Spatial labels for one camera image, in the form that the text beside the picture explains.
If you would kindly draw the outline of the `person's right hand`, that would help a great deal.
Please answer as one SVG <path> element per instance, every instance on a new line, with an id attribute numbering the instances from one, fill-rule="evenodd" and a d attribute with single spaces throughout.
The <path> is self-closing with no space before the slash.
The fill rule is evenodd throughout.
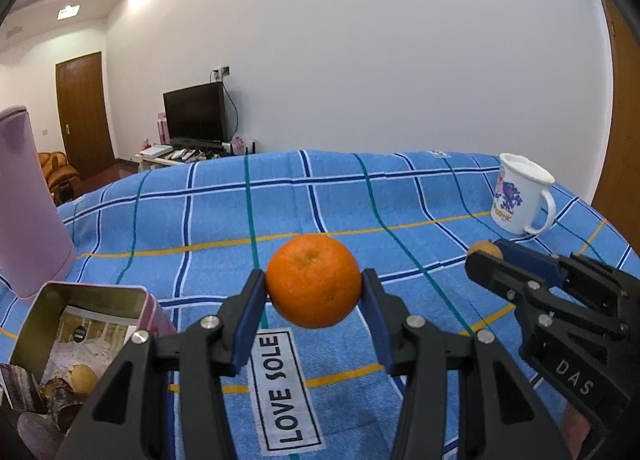
<path id="1" fill-rule="evenodd" d="M 592 459 L 600 445 L 601 429 L 593 426 L 571 404 L 566 404 L 561 433 L 573 459 Z"/>

